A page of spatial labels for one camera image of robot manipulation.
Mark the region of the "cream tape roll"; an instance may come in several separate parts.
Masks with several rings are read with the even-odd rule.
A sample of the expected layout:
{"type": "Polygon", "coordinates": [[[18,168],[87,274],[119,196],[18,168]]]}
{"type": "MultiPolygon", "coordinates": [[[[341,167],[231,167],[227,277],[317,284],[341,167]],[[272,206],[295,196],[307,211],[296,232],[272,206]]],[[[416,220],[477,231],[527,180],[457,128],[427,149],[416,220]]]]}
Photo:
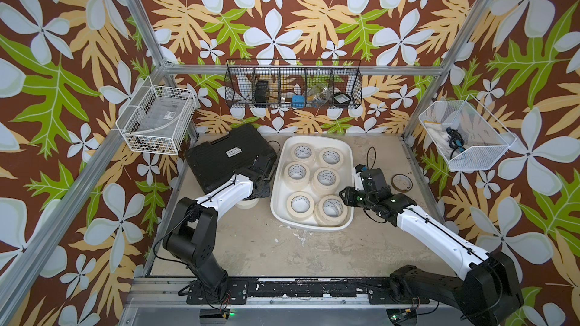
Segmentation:
{"type": "Polygon", "coordinates": [[[314,217],[319,226],[341,226],[347,219],[347,207],[338,196],[324,196],[314,209],[314,217]]]}
{"type": "Polygon", "coordinates": [[[282,180],[290,190],[302,191],[311,182],[311,171],[303,162],[291,162],[285,167],[282,180]]]}
{"type": "Polygon", "coordinates": [[[258,204],[258,202],[260,202],[260,199],[242,200],[236,203],[236,207],[242,210],[249,210],[251,208],[254,208],[258,204]]]}
{"type": "Polygon", "coordinates": [[[286,202],[286,209],[291,219],[302,222],[314,214],[314,198],[305,192],[292,193],[286,202]]]}
{"type": "Polygon", "coordinates": [[[332,168],[319,168],[314,172],[311,188],[316,196],[333,195],[338,191],[340,176],[332,168]]]}
{"type": "Polygon", "coordinates": [[[340,169],[344,165],[344,154],[333,147],[324,148],[319,152],[318,163],[322,167],[340,169]]]}
{"type": "Polygon", "coordinates": [[[291,148],[292,161],[312,166],[317,160],[315,150],[307,143],[297,143],[291,148]]]}

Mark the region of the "aluminium frame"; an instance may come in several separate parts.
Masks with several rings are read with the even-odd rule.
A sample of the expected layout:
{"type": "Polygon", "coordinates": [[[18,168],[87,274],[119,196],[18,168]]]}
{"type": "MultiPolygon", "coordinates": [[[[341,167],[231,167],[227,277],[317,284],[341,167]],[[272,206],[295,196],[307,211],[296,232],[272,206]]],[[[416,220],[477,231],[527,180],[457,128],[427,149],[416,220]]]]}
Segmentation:
{"type": "MultiPolygon", "coordinates": [[[[176,84],[199,105],[196,127],[221,134],[244,124],[300,134],[344,134],[370,125],[405,128],[411,110],[382,102],[388,77],[365,75],[360,106],[293,110],[230,107],[249,101],[258,66],[273,67],[270,95],[317,96],[330,66],[372,66],[375,34],[413,11],[417,66],[437,66],[475,0],[140,0],[165,67],[217,65],[215,74],[185,74],[176,84]]],[[[1,0],[1,279],[23,256],[79,175],[133,113],[131,101],[157,69],[143,29],[125,0],[1,0]]],[[[178,176],[176,155],[141,155],[122,145],[50,260],[18,304],[12,324],[53,325],[68,311],[77,321],[116,324],[131,278],[141,268],[178,176]]]]}

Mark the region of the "black plastic tool case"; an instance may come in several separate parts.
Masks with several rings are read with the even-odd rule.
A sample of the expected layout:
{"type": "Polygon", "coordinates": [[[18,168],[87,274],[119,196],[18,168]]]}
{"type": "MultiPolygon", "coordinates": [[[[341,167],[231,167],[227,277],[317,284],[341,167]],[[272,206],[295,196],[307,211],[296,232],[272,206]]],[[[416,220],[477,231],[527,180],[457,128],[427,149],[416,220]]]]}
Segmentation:
{"type": "Polygon", "coordinates": [[[235,170],[250,165],[260,154],[276,154],[276,150],[256,128],[246,124],[211,142],[203,142],[187,150],[186,161],[205,194],[226,184],[235,170]]]}

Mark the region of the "white plastic storage box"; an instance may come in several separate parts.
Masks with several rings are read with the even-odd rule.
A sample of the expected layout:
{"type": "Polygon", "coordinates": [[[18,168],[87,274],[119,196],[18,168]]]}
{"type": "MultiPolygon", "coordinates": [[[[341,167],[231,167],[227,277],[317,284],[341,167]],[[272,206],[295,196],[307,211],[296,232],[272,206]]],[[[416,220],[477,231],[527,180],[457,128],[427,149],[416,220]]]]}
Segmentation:
{"type": "Polygon", "coordinates": [[[272,211],[274,217],[282,223],[285,223],[288,226],[292,226],[295,228],[305,229],[309,231],[317,231],[317,232],[335,232],[346,229],[353,220],[353,210],[347,207],[347,219],[341,226],[336,227],[325,227],[319,226],[316,222],[314,215],[308,217],[308,219],[298,222],[288,215],[286,209],[286,202],[288,197],[295,192],[305,192],[310,194],[314,198],[314,202],[317,205],[321,198],[316,196],[311,188],[310,184],[303,189],[302,191],[294,191],[290,190],[283,182],[282,176],[285,167],[291,163],[291,148],[296,145],[297,143],[307,143],[309,144],[316,152],[317,160],[314,165],[308,166],[311,171],[311,180],[314,175],[314,172],[319,168],[322,167],[318,163],[318,155],[320,150],[333,147],[339,149],[344,154],[344,165],[340,169],[334,169],[340,176],[340,184],[338,186],[338,191],[333,194],[334,196],[339,197],[339,192],[343,190],[345,187],[352,187],[354,186],[354,165],[353,165],[353,153],[350,146],[342,141],[336,140],[331,137],[320,137],[320,136],[295,136],[290,137],[282,146],[280,158],[279,158],[279,167],[276,171],[276,176],[273,184],[272,195],[270,197],[270,210],[272,211]]]}

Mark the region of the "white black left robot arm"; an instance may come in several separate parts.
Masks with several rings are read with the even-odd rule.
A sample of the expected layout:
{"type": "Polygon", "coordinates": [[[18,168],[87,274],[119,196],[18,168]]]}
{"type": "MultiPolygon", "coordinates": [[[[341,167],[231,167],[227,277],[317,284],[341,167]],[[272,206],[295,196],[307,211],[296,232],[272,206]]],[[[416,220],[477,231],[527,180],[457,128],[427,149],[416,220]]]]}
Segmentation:
{"type": "Polygon", "coordinates": [[[228,274],[213,255],[218,220],[242,200],[269,195],[276,160],[275,152],[263,152],[228,175],[216,190],[197,199],[182,198],[177,204],[162,246],[196,276],[209,302],[227,298],[228,274]]]}

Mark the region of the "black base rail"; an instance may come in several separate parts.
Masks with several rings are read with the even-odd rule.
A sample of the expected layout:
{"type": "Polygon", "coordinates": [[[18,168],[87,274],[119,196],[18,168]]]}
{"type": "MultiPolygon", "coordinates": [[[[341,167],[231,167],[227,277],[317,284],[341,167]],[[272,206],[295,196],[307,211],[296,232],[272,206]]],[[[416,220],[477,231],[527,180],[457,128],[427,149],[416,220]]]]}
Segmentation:
{"type": "Polygon", "coordinates": [[[187,290],[181,290],[190,305],[246,305],[251,298],[297,298],[300,300],[362,297],[371,305],[428,305],[425,297],[396,293],[388,278],[258,278],[230,277],[222,298],[213,297],[201,282],[190,282],[187,290]]]}

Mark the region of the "white mesh basket right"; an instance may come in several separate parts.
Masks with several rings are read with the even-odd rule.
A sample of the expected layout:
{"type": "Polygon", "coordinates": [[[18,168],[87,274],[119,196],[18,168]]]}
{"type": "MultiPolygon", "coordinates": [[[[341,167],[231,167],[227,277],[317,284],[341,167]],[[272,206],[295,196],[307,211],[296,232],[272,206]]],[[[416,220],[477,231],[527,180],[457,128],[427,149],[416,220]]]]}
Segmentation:
{"type": "Polygon", "coordinates": [[[475,96],[433,102],[419,122],[451,171],[487,171],[517,141],[475,96]]]}

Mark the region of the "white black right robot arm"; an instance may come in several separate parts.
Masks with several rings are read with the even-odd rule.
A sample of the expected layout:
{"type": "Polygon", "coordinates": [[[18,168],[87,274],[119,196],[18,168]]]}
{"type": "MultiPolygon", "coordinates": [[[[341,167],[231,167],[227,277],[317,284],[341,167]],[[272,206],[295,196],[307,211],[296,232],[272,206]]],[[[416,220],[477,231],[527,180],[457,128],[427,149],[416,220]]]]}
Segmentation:
{"type": "Polygon", "coordinates": [[[358,165],[354,184],[340,191],[342,202],[372,211],[412,235],[455,273],[444,276],[404,266],[391,273],[387,291],[397,302],[434,300],[462,312],[473,325],[498,325],[524,305],[512,259],[501,251],[487,251],[433,219],[414,200],[393,193],[379,168],[358,165]]]}

